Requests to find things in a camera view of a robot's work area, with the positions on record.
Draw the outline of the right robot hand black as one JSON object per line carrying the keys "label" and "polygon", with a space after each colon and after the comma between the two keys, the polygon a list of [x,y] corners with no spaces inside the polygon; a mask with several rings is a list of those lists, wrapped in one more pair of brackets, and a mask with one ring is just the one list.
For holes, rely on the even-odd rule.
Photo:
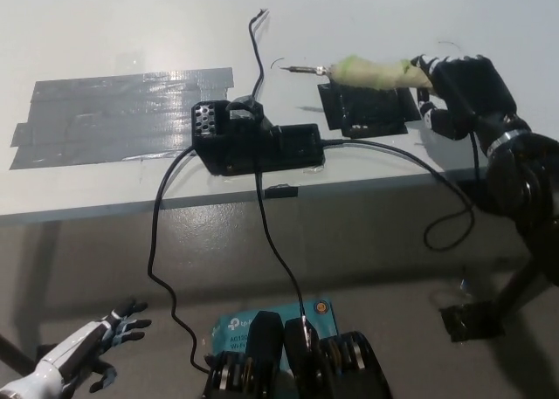
{"label": "right robot hand black", "polygon": [[419,112],[434,133],[459,141],[475,134],[484,153],[502,135],[531,131],[517,115],[512,94],[489,58],[420,55],[411,64],[431,82],[418,88]]}

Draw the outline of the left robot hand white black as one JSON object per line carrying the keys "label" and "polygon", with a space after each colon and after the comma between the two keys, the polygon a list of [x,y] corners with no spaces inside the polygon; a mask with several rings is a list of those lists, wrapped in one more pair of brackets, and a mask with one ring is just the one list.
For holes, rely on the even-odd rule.
{"label": "left robot hand white black", "polygon": [[143,330],[151,325],[151,321],[138,320],[135,315],[147,308],[146,302],[127,300],[105,317],[88,322],[60,343],[40,347],[38,367],[52,369],[61,377],[61,387],[55,396],[73,397],[75,390],[91,374],[100,375],[100,379],[89,388],[91,393],[113,384],[117,371],[101,356],[125,342],[143,339]]}

